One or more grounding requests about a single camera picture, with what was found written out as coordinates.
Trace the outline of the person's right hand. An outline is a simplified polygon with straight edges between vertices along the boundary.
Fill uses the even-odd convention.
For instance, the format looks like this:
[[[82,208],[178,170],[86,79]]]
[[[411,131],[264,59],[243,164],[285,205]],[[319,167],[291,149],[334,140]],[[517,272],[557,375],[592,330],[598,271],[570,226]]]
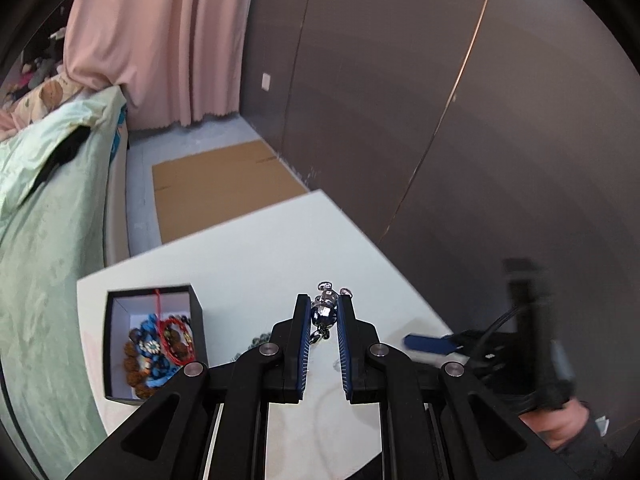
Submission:
[[[552,450],[573,440],[585,428],[590,411],[577,398],[571,398],[559,410],[537,410],[521,414],[520,419]]]

